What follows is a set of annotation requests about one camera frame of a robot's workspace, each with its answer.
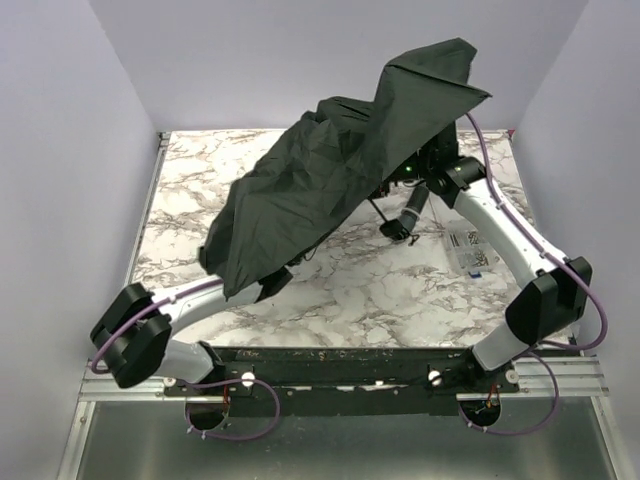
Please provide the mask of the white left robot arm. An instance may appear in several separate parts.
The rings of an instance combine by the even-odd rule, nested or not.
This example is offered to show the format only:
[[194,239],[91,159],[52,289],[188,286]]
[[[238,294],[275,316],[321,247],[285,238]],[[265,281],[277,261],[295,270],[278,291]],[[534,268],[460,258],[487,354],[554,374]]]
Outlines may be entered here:
[[222,364],[202,340],[175,335],[215,314],[251,305],[278,294],[292,274],[285,267],[227,297],[224,281],[209,276],[152,292],[136,282],[124,287],[90,333],[96,348],[90,369],[109,374],[122,388],[153,376],[196,384],[211,378]]

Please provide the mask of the black folding umbrella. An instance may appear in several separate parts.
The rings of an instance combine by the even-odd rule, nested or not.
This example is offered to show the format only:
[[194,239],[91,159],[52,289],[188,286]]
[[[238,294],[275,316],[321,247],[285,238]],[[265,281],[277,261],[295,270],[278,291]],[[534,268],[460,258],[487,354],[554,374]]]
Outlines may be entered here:
[[370,100],[332,96],[286,129],[244,176],[198,251],[231,297],[319,245],[403,162],[489,98],[470,85],[462,38],[406,51]]

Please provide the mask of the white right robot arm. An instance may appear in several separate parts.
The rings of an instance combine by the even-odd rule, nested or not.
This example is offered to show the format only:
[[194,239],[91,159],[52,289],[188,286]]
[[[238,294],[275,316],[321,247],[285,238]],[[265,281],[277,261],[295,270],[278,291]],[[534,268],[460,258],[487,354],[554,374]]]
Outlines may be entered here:
[[413,158],[424,186],[476,228],[521,289],[500,325],[468,348],[458,364],[429,380],[436,388],[470,386],[578,320],[592,267],[582,257],[566,256],[531,226],[501,192],[488,160],[460,154],[455,124]]

